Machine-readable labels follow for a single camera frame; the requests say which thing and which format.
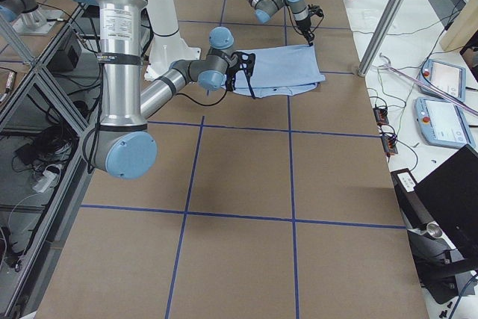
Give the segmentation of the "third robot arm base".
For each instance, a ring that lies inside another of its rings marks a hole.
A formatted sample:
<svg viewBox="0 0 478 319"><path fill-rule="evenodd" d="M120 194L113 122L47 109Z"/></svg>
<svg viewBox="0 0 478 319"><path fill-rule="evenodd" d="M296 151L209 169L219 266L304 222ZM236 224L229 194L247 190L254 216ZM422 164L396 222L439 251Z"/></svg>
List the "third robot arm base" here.
<svg viewBox="0 0 478 319"><path fill-rule="evenodd" d="M64 20L62 10L48 10L36 0L1 0L1 15L18 34L44 35Z"/></svg>

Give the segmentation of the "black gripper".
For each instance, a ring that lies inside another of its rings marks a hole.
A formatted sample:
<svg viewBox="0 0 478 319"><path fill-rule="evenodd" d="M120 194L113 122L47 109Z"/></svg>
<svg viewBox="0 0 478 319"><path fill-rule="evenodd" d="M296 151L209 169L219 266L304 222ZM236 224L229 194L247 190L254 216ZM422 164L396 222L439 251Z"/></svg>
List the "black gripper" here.
<svg viewBox="0 0 478 319"><path fill-rule="evenodd" d="M309 18L304 18L297 20L297 28L299 32L304 36L307 44L309 46L314 45L314 33L311 32L311 20Z"/></svg>

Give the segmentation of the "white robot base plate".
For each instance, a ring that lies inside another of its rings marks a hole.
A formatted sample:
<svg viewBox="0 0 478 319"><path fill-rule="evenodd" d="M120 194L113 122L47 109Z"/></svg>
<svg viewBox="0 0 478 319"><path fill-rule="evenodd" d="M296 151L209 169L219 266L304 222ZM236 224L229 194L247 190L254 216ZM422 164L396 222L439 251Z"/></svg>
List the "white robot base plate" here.
<svg viewBox="0 0 478 319"><path fill-rule="evenodd" d="M154 81L167 72L170 67L180 60L199 60L201 49L189 46L153 46L149 53L149 64L144 78L146 81Z"/></svg>

